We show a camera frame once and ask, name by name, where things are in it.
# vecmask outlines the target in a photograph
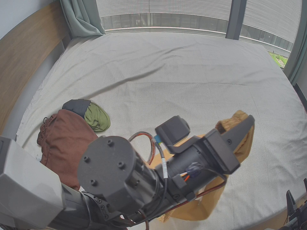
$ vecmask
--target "white bed sheet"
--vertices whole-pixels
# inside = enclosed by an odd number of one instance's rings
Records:
[[[100,135],[130,137],[173,115],[191,135],[211,130],[238,109],[255,117],[251,153],[229,177],[204,221],[151,222],[151,229],[246,229],[286,208],[288,189],[298,199],[307,176],[307,115],[282,70],[260,45],[180,33],[119,33],[75,39],[35,94],[17,133],[33,157],[44,117],[70,99],[93,100],[110,115]],[[147,158],[142,138],[135,148]]]

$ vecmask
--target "clothing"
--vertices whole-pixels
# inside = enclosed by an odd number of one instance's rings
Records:
[[[66,109],[53,114],[41,127],[40,162],[58,174],[62,183],[79,190],[79,161],[87,146],[98,137],[81,116]]]
[[[215,128],[220,133],[224,133],[225,131],[230,130],[231,128],[233,128],[234,126],[242,122],[247,117],[248,115],[246,113],[239,110],[231,118],[219,121],[216,124]],[[241,141],[241,143],[238,145],[238,147],[234,151],[234,154],[240,163],[242,163],[243,160],[247,158],[247,156],[249,155],[251,151],[253,136],[254,136],[254,127],[250,129],[248,134],[244,137],[244,139]],[[178,144],[176,144],[176,146],[181,145],[185,141],[186,140],[179,142]],[[163,154],[165,156],[165,159],[169,159],[173,156],[167,151],[167,149],[163,151]],[[153,159],[150,167],[154,168],[159,163],[161,163],[161,157],[158,154]],[[221,184],[222,182],[223,182],[223,179],[221,179],[220,177],[217,177],[212,182],[210,182],[204,189],[200,190],[200,192],[213,188],[214,186],[217,186]],[[221,197],[221,194],[224,188],[225,187],[221,187],[213,192],[210,192],[204,195],[201,200],[194,200],[171,212],[168,212],[165,215],[162,215],[159,219],[162,222],[166,222],[170,217],[179,218],[182,220],[204,220],[208,218],[210,214],[212,213],[213,209],[217,205],[218,200]]]
[[[83,117],[95,132],[105,131],[111,125],[109,115],[99,105],[89,100],[70,100],[64,103],[62,109]]]
[[[95,132],[105,131],[111,125],[109,115],[94,102],[89,104],[84,119]]]

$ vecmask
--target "curtain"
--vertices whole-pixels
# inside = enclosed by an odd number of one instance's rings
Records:
[[[96,0],[60,0],[72,37],[103,35]]]
[[[307,0],[302,0],[301,20],[292,52],[284,68],[284,73],[294,86],[307,63]]]

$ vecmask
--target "building facade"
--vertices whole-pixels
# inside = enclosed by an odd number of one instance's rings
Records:
[[[182,32],[225,37],[232,0],[97,0],[107,33]],[[240,40],[290,55],[301,0],[247,0]]]

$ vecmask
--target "headboard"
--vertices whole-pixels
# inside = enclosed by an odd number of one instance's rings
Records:
[[[0,40],[0,135],[31,76],[56,45],[69,38],[68,34],[57,0],[27,17]]]

